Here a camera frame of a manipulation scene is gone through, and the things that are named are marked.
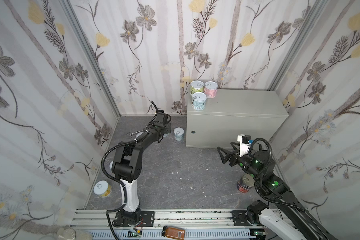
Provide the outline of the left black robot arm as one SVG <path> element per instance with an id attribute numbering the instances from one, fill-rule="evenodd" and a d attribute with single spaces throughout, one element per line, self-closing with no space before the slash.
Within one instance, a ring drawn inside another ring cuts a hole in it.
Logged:
<path id="1" fill-rule="evenodd" d="M 102 172 L 120 185 L 122 193 L 122 206 L 106 211 L 107 216 L 109 213 L 117 214 L 115 220 L 110 222 L 112 227 L 122 224 L 137 226 L 143 222 L 137 187 L 137 179 L 143 168 L 143 153 L 151 144 L 160 143 L 164 135 L 172 131 L 171 116 L 158 109 L 153 101 L 151 105 L 155 115 L 142 133 L 129 142 L 120 142 L 111 147 L 101 160 Z"/>

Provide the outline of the teal can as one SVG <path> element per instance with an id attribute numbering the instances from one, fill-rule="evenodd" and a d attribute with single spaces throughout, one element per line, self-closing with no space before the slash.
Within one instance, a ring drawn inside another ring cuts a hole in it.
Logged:
<path id="1" fill-rule="evenodd" d="M 174 129 L 174 138 L 176 141 L 182 141 L 184 139 L 185 130 L 177 127 Z"/>
<path id="2" fill-rule="evenodd" d="M 204 93 L 196 92 L 192 95 L 192 106 L 196 111 L 202 111 L 206 106 L 207 96 Z"/>

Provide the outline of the green label can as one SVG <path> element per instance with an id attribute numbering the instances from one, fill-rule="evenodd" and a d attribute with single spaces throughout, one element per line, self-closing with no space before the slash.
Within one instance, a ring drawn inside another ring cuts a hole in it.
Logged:
<path id="1" fill-rule="evenodd" d="M 191 95 L 194 93 L 203 93 L 204 92 L 204 83 L 201 81 L 192 81 L 191 82 Z"/>

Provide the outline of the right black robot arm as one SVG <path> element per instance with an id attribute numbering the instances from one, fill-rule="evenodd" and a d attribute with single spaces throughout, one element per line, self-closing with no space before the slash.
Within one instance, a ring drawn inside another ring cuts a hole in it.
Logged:
<path id="1" fill-rule="evenodd" d="M 238 135 L 231 146 L 232 151 L 217 147 L 222 163 L 239 166 L 252 177 L 253 188 L 261 197 L 247 208 L 245 219 L 250 225 L 263 225 L 283 240 L 335 239 L 274 173 L 276 162 L 267 140 Z"/>

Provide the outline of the pink label can front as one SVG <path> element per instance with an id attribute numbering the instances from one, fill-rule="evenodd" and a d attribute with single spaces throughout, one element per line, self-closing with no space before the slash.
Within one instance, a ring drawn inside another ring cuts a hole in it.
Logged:
<path id="1" fill-rule="evenodd" d="M 204 84 L 204 93 L 207 98 L 212 99 L 217 95 L 218 84 L 213 81 L 206 82 Z"/>

